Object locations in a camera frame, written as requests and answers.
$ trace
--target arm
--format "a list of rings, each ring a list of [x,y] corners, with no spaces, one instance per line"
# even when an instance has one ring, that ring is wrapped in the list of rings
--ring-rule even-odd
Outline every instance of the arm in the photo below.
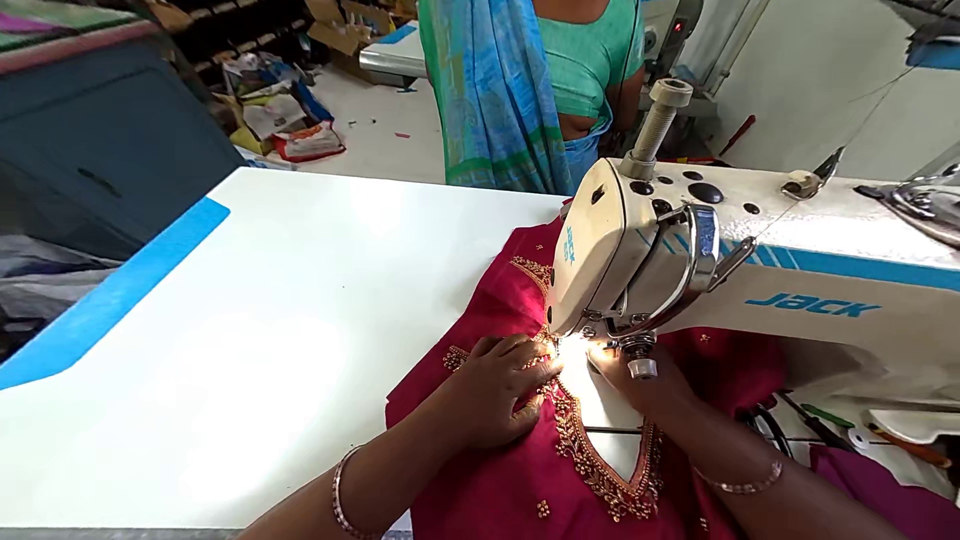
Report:
[[[379,538],[442,466],[466,448],[506,444],[540,418],[541,396],[514,404],[562,369],[546,360],[523,369],[546,346],[522,334],[481,339],[468,360],[414,412],[358,450],[344,467],[341,507],[348,521]],[[352,538],[333,517],[333,469],[274,506],[238,540]]]
[[[903,540],[874,512],[700,401],[668,358],[658,357],[658,377],[633,380],[625,361],[599,351],[591,357],[604,377],[680,446],[707,478],[754,483],[770,476],[774,462],[783,464],[780,479],[765,491],[734,495],[713,490],[750,538]]]
[[[623,82],[607,87],[607,101],[613,109],[612,131],[626,132],[633,128],[640,106],[640,90],[643,88],[643,67]]]

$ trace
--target bangle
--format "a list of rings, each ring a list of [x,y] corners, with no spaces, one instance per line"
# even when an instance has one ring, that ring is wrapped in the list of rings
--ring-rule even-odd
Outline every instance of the bangle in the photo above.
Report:
[[[366,532],[360,532],[353,525],[347,521],[347,516],[344,515],[344,509],[340,505],[340,478],[344,473],[344,466],[347,465],[347,461],[353,456],[353,453],[360,450],[363,445],[355,446],[347,452],[347,455],[344,455],[343,459],[340,460],[340,463],[337,463],[337,468],[333,470],[333,517],[337,520],[337,525],[344,530],[346,534],[354,538],[359,538],[360,540],[379,540],[382,536],[380,534],[367,534]]]
[[[721,491],[725,491],[727,493],[733,493],[734,495],[751,495],[753,493],[759,493],[761,491],[766,490],[767,488],[772,486],[777,480],[779,480],[780,473],[783,472],[783,464],[780,463],[779,461],[774,461],[769,477],[759,482],[741,483],[741,484],[718,482],[718,481],[711,480],[705,477],[704,474],[700,472],[700,469],[697,469],[696,467],[693,468],[693,471],[697,473],[697,476],[703,479],[706,483],[710,484],[711,486]]]

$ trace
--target red fabric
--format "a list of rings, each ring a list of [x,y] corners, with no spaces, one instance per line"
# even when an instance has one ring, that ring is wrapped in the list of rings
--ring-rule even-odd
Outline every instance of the red fabric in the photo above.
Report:
[[[544,293],[514,256],[548,266],[563,222],[517,229],[477,284],[464,315],[388,396],[387,426],[414,410],[452,373],[450,347],[469,351],[486,335],[534,336],[544,320]],[[709,403],[733,413],[782,387],[783,363],[772,338],[717,329],[687,329],[660,337],[691,386]],[[547,399],[532,432],[515,443],[463,453],[447,463],[412,508],[418,540],[489,538],[710,538],[741,535],[683,452],[664,438],[663,482],[656,513],[616,522],[574,467],[559,455],[556,409]],[[538,516],[547,501],[549,515]]]
[[[810,467],[910,540],[947,540],[960,531],[960,508],[924,487],[900,485],[869,457],[815,445],[810,446]]]

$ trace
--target orange handle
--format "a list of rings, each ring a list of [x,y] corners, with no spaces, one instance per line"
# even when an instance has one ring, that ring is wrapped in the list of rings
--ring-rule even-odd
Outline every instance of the orange handle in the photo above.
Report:
[[[869,428],[870,431],[876,433],[877,435],[903,448],[909,453],[915,455],[916,457],[922,459],[923,461],[926,461],[927,463],[935,467],[940,467],[941,469],[949,469],[950,466],[953,464],[953,462],[950,461],[949,458],[946,457],[945,455],[939,454],[927,446],[913,444],[913,443],[909,443],[904,440],[898,439],[897,437],[891,435],[890,433],[884,430],[881,430],[877,424],[869,424],[867,425],[867,428]]]

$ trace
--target waist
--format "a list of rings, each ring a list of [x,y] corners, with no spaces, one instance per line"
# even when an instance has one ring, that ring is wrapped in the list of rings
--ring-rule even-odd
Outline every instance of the waist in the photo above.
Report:
[[[560,133],[564,136],[564,140],[585,137],[597,124],[597,118],[590,118],[589,116],[564,114],[562,112],[557,116],[560,119]]]

